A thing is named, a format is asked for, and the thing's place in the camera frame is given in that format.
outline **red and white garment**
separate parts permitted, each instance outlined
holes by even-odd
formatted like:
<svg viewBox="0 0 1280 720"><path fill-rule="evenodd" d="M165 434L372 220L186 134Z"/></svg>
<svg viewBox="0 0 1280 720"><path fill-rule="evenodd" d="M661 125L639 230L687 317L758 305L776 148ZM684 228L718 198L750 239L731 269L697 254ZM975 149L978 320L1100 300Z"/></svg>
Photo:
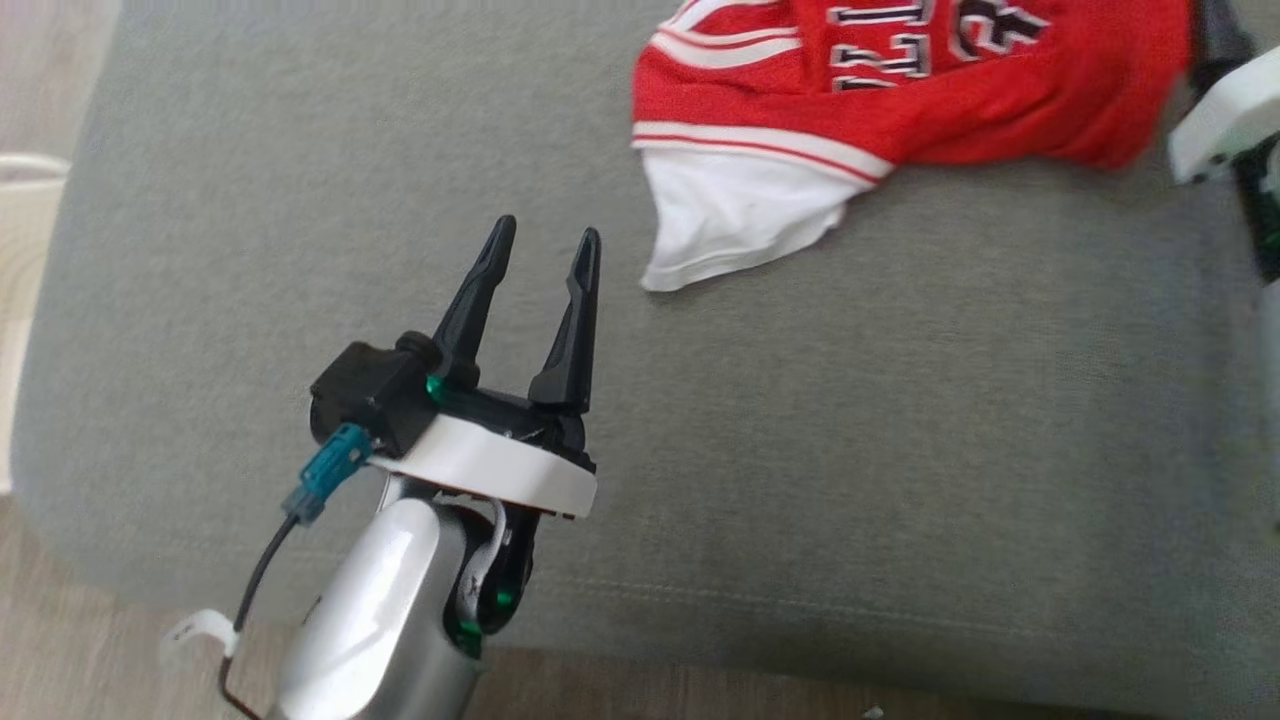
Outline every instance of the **red and white garment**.
<svg viewBox="0 0 1280 720"><path fill-rule="evenodd" d="M687 0L635 73L671 291L815 242L904 163L1119 168L1189 56L1188 0Z"/></svg>

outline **gray couch cushion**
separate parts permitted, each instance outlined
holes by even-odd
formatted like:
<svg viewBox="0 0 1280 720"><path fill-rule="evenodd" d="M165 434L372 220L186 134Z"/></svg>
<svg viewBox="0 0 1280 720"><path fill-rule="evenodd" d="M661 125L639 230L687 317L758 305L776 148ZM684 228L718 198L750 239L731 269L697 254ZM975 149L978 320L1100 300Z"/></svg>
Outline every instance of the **gray couch cushion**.
<svg viewBox="0 0 1280 720"><path fill-rule="evenodd" d="M503 641L1225 716L1280 712L1257 286L1228 188L908 169L812 250L673 296L631 63L671 1L125 9L31 341L18 497L97 583L233 606L314 445L307 383L430 331L493 219L481 350L521 391L605 242L595 512ZM1242 3L1270 40L1280 14ZM296 619L367 520L291 539Z"/></svg>

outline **teal connector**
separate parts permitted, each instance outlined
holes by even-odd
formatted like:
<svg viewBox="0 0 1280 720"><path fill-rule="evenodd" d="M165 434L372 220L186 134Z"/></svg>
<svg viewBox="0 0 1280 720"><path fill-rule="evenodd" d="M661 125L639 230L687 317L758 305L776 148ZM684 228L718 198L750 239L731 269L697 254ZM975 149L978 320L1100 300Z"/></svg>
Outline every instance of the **teal connector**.
<svg viewBox="0 0 1280 720"><path fill-rule="evenodd" d="M302 484L280 505L285 515L297 515L308 527L324 512L324 503L347 478L356 474L374 454L374 441L360 425L344 423L329 436L298 479Z"/></svg>

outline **cable tag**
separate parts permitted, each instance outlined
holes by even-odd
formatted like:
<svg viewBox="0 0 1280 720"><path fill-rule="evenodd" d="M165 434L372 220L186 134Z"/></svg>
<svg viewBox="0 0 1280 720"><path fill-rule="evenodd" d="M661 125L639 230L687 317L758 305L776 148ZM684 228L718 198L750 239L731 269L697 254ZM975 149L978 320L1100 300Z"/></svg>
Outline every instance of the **cable tag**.
<svg viewBox="0 0 1280 720"><path fill-rule="evenodd" d="M193 637L209 635L223 643L223 657L234 657L239 634L232 621L216 610L201 610L178 623L160 639L160 660L170 660Z"/></svg>

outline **black cable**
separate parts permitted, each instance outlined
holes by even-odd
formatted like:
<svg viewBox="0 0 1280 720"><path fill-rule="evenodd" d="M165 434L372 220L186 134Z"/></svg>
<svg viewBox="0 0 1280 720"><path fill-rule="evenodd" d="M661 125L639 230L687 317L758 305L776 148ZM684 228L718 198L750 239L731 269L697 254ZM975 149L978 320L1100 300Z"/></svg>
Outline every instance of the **black cable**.
<svg viewBox="0 0 1280 720"><path fill-rule="evenodd" d="M236 635L239 637L241 632L244 629L244 620L248 619L248 609L253 605L253 596L257 594L257 585L262 583L262 575L266 574L266 566L271 564L271 559L275 557L275 552L280 550L284 544L284 538L289 536L289 532L298 524L298 516L296 514L289 514L284 519L284 524L280 525L279 530L275 530L275 537L271 542L266 543L266 550L262 551L262 556L257 559L257 566L253 568L253 574L248 578L248 584L244 585L244 597L241 598L239 610L236 612L236 620L232 623L232 629L236 630ZM241 715L248 717L248 720L262 720L260 715L250 710L243 701L233 696L230 689L227 688L227 676L232 671L232 657L224 657L221 666L218 669L218 692L223 694L223 700L230 703L232 707L238 710Z"/></svg>

